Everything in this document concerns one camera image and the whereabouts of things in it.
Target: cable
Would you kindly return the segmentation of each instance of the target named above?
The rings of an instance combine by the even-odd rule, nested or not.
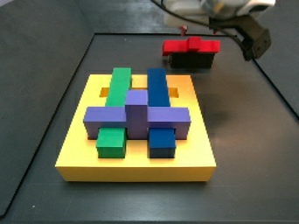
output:
[[[176,17],[176,18],[179,18],[179,19],[182,19],[182,20],[184,20],[184,21],[187,21],[187,22],[190,22],[190,23],[194,23],[194,24],[196,24],[196,25],[203,25],[203,26],[206,26],[206,27],[210,27],[212,30],[222,32],[223,34],[226,34],[226,35],[235,41],[235,43],[238,44],[238,46],[239,46],[239,48],[242,49],[242,51],[246,51],[246,50],[247,50],[246,47],[243,46],[240,40],[239,40],[234,35],[231,35],[231,33],[230,33],[228,31],[224,31],[224,30],[223,30],[220,27],[218,27],[216,25],[206,24],[206,23],[203,23],[203,22],[200,22],[200,21],[192,20],[192,19],[190,19],[190,18],[187,18],[187,17],[180,16],[179,14],[173,13],[172,11],[167,10],[165,7],[164,7],[164,1],[163,1],[163,0],[161,0],[161,4],[159,4],[155,0],[151,0],[151,2],[152,2],[152,3],[153,3],[153,4],[155,4],[155,5],[156,5],[164,12],[167,12],[168,14],[171,14],[173,17]]]

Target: purple bar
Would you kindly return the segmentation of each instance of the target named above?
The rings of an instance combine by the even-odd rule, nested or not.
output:
[[[128,90],[125,120],[128,139],[147,139],[147,90]]]
[[[186,140],[190,127],[191,115],[188,108],[148,108],[148,128],[173,128],[175,139]]]
[[[88,107],[83,119],[88,139],[97,139],[99,128],[124,128],[127,113],[124,107]]]

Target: green block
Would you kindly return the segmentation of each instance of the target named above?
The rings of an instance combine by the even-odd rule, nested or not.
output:
[[[96,147],[100,158],[124,158],[127,150],[127,129],[101,128],[97,134]]]
[[[108,107],[124,107],[127,90],[131,88],[131,68],[115,68],[107,95]],[[97,155],[100,158],[124,158],[127,150],[127,130],[101,128],[97,133]]]
[[[112,73],[107,95],[107,106],[125,106],[127,90],[131,88],[131,68],[116,67]]]

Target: stacked blocks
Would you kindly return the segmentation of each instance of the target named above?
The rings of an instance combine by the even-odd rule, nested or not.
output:
[[[218,40],[190,37],[187,40],[163,42],[163,56],[169,56],[172,68],[211,68],[214,56],[219,51]]]
[[[113,70],[107,106],[87,108],[83,122],[88,139],[97,139],[100,158],[124,158],[127,138],[148,139],[149,158],[173,158],[175,139],[187,139],[191,126],[190,110],[171,108],[163,69],[148,69],[148,90],[128,90],[128,73],[131,71],[124,68]]]
[[[111,74],[92,74],[88,77],[55,165],[64,180],[76,182],[208,181],[216,163],[190,75],[167,75],[169,93],[176,93],[169,94],[171,106],[175,107],[173,109],[188,108],[191,115],[188,139],[175,141],[175,159],[148,158],[147,140],[125,141],[125,158],[99,157],[96,140],[88,140],[85,129],[88,125],[84,127],[83,119],[89,112],[95,112],[93,109],[105,107],[111,79]],[[132,89],[147,89],[145,74],[132,75]],[[148,120],[152,109],[148,108]],[[179,124],[183,124],[183,121],[176,121],[175,125]]]
[[[127,90],[131,88],[131,68],[115,68],[107,95],[108,107],[124,107]],[[101,158],[124,158],[127,148],[125,128],[100,128],[97,155]]]

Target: yellow block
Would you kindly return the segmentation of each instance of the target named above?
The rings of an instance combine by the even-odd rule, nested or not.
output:
[[[187,140],[176,140],[175,158],[148,158],[147,141],[128,140],[125,158],[99,158],[96,141],[83,124],[87,107],[105,105],[111,75],[92,74],[80,98],[56,168],[67,181],[157,182],[208,181],[216,168],[190,75],[167,75],[172,107],[187,107],[191,128]],[[147,87],[145,75],[132,76],[132,88]]]

